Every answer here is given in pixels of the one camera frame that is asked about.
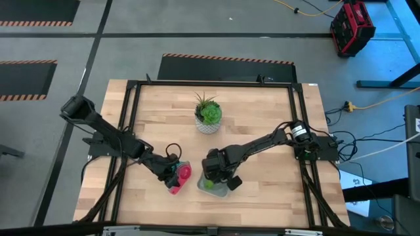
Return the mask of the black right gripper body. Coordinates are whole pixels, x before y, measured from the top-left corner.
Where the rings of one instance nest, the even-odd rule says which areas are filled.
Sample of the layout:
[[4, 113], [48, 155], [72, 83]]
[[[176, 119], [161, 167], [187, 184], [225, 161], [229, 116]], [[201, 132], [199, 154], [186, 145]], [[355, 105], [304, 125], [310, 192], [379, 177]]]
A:
[[216, 190], [221, 186], [217, 182], [220, 179], [227, 179], [224, 185], [228, 190], [233, 191], [242, 185], [242, 179], [235, 175], [236, 169], [242, 162], [242, 156], [229, 149], [211, 149], [206, 158], [202, 160], [203, 175], [211, 178], [213, 182], [204, 182], [204, 189]]

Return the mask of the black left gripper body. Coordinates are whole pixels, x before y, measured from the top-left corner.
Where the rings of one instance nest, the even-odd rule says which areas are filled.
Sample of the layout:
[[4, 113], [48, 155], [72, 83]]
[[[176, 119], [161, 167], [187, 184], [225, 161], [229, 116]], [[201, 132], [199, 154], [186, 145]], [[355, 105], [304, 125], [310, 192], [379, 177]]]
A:
[[179, 158], [174, 153], [163, 157], [153, 153], [147, 153], [144, 158], [144, 165], [157, 176], [158, 180], [164, 182], [167, 178], [173, 176], [174, 171], [178, 169]]

